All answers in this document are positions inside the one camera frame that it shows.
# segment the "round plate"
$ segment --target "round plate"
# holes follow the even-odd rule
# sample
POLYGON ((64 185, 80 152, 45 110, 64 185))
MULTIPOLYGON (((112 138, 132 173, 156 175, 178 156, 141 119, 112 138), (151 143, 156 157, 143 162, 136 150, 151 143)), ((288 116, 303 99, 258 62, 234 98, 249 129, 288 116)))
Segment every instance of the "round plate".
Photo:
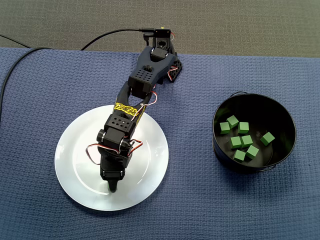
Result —
MULTIPOLYGON (((145 200, 161 183, 169 160, 164 132, 144 113, 132 136, 143 141, 143 145, 132 153, 123 180, 118 182, 116 192, 111 193, 108 182, 100 176, 100 166, 88 158, 86 147, 97 143, 97 134, 113 107, 97 107, 74 120, 62 134, 54 157, 56 176, 63 190, 79 204, 101 211, 126 209, 145 200)), ((100 163, 97 149, 89 148, 89 153, 100 163)))

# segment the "black bowl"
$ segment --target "black bowl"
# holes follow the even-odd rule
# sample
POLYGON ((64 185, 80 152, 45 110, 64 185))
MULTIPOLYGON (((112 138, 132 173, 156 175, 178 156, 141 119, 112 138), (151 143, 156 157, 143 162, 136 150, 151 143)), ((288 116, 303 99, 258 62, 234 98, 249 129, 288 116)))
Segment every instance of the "black bowl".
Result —
POLYGON ((213 121, 212 146, 219 161, 226 167, 244 174, 266 171, 285 160, 296 144, 297 130, 290 113, 274 99, 259 94, 232 95, 216 110, 213 121), (243 162, 233 159, 237 149, 231 149, 230 138, 238 135, 238 127, 228 134, 220 134, 220 123, 235 115, 239 122, 249 123, 253 146, 259 149, 254 159, 243 162), (275 139, 265 146, 261 137, 270 132, 275 139))

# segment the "yellow label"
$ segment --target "yellow label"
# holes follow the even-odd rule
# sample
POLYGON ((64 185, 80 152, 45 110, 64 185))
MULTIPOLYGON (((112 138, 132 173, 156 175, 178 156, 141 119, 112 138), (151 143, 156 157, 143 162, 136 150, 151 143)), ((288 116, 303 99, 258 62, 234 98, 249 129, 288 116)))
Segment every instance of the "yellow label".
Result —
POLYGON ((138 118, 138 120, 136 121, 136 124, 138 124, 139 123, 139 121, 140 121, 140 118, 142 117, 142 114, 145 112, 145 110, 146 110, 146 106, 144 106, 143 107, 143 109, 140 111, 140 116, 139 116, 139 118, 138 118))
POLYGON ((134 116, 137 112, 137 109, 133 108, 132 106, 126 106, 126 105, 123 105, 122 103, 119 103, 119 102, 115 103, 114 110, 120 110, 120 111, 125 112, 126 114, 130 114, 132 116, 134 116))

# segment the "gray carpet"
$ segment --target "gray carpet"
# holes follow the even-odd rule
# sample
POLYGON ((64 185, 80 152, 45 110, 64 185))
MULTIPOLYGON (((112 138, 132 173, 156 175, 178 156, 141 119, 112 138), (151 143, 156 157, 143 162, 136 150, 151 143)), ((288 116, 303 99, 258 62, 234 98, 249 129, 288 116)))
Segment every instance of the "gray carpet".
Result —
MULTIPOLYGON (((119 28, 166 27, 185 54, 320 57, 319 0, 0 0, 0 33, 32 47, 78 50, 119 28)), ((117 33, 88 50, 140 52, 117 33)), ((18 47, 0 39, 0 47, 18 47)))

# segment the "robotic arm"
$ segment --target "robotic arm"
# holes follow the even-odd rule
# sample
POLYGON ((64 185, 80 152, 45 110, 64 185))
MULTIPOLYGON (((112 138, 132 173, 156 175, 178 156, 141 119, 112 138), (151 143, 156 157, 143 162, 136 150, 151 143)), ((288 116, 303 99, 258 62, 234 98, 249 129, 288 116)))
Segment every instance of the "robotic arm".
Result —
POLYGON ((113 113, 97 135, 98 144, 90 145, 98 146, 101 154, 100 175, 103 180, 108 181, 112 193, 117 190, 118 181, 124 178, 133 151, 143 144, 132 139, 132 135, 146 107, 157 101, 157 94, 152 91, 154 86, 162 85, 164 79, 174 83, 182 70, 182 64, 171 43, 170 29, 143 28, 142 32, 147 46, 139 55, 135 69, 117 95, 113 113), (149 38, 153 39, 152 47, 149 46, 149 38), (148 104, 153 94, 156 100, 148 104), (131 106, 130 95, 142 101, 131 106))

